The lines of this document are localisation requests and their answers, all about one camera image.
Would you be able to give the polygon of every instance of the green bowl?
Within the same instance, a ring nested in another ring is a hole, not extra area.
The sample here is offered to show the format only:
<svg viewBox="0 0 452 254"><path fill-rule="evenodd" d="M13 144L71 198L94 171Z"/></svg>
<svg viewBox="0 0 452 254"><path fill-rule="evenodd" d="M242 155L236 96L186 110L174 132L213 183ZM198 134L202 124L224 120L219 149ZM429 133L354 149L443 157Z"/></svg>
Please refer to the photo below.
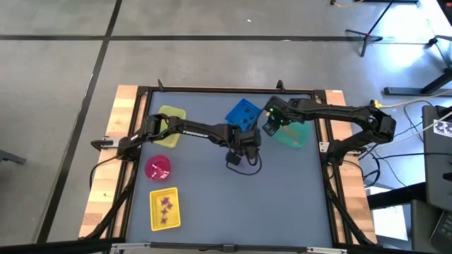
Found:
<svg viewBox="0 0 452 254"><path fill-rule="evenodd" d="M281 126L272 138L293 148L300 148L306 143L312 126L309 122L294 122L288 126Z"/></svg>

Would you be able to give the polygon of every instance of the purple object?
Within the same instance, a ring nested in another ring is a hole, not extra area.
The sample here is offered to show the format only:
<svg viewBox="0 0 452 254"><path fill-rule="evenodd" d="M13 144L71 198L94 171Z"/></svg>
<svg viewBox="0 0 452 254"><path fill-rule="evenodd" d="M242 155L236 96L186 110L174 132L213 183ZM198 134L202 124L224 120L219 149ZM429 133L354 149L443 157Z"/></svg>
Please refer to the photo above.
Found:
<svg viewBox="0 0 452 254"><path fill-rule="evenodd" d="M170 202L170 198L163 198L163 200L162 200L162 205L166 205L166 204L168 204Z"/></svg>

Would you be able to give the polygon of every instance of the translucent green container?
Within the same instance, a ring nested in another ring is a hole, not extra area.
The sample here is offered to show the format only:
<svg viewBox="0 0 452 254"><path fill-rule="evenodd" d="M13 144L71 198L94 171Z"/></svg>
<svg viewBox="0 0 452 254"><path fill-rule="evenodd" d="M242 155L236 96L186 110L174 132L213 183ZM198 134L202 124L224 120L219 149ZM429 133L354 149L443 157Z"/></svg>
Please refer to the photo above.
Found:
<svg viewBox="0 0 452 254"><path fill-rule="evenodd" d="M312 126L309 122L294 122L288 126L281 126L272 138L293 148L300 148L308 140Z"/></svg>
<svg viewBox="0 0 452 254"><path fill-rule="evenodd" d="M163 105L158 110L159 114L166 114L167 116L178 116L180 119L185 119L186 113L183 109L178 109L175 107ZM165 121L162 121L160 124L160 132L166 130L168 128L168 125L165 123ZM173 134L167 136L164 140L155 141L155 144L163 145L165 147L174 148L177 144L177 141L179 139L180 134Z"/></svg>

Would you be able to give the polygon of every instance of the white cable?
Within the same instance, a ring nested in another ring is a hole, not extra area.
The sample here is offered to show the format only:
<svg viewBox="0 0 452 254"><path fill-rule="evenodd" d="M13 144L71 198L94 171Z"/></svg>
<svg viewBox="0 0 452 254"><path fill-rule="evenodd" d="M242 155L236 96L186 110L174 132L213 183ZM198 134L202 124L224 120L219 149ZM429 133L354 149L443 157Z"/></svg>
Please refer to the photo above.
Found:
<svg viewBox="0 0 452 254"><path fill-rule="evenodd" d="M447 118L448 116L450 116L450 115L452 115L452 111L450 111L447 115L441 117L438 121L443 121L444 119L446 119L446 118ZM391 143L389 143L389 144L387 144L387 145L385 145L385 146L383 146L383 147L378 147L378 148L376 148L375 150L377 151L377 150L383 149L383 148L385 148L385 147L388 147L389 145L394 145L394 144L400 143L400 142L402 142L402 141L404 141L404 140L407 140L408 138L412 138L412 137L416 136L417 134L423 133L424 131L430 129L431 127L433 127L434 124L435 124L435 122L433 122L433 123L430 124L429 126L423 128L422 130L416 132L416 133L413 134L413 135L409 135L408 137L402 138L401 140L397 140L397 141L395 141L395 142L391 142Z"/></svg>

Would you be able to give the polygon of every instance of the concrete floor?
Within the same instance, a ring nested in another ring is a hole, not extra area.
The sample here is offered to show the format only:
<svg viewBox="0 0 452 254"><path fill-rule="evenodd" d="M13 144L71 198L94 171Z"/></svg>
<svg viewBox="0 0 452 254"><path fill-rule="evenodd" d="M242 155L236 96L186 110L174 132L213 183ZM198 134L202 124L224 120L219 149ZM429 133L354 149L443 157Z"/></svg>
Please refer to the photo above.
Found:
<svg viewBox="0 0 452 254"><path fill-rule="evenodd" d="M124 0L114 35L343 36L346 28L367 31L386 7L365 3L336 8L328 2ZM354 106L371 99L403 102L414 98L384 96L383 87L422 87L446 67L438 47L424 48L436 32L431 17L438 11L435 6L425 11L424 2L395 4L375 29L385 40L372 44L364 58L357 42L110 42L49 240L78 235L89 171L98 158L90 141L104 135L119 84L156 85L160 78L165 85L274 87L282 79L286 87L343 90L347 104ZM114 4L0 0L0 35L103 35ZM25 166L0 164L0 245L33 241L100 45L0 40L0 149L28 158ZM447 50L448 44L441 48ZM429 101L451 103L445 98ZM408 108L416 123L421 107ZM398 121L397 132L409 127L402 109L386 111ZM411 138L379 153L421 151L422 143ZM422 157L390 163L405 184L424 180ZM375 167L370 159L361 165L365 172ZM400 187L384 163L379 183Z"/></svg>

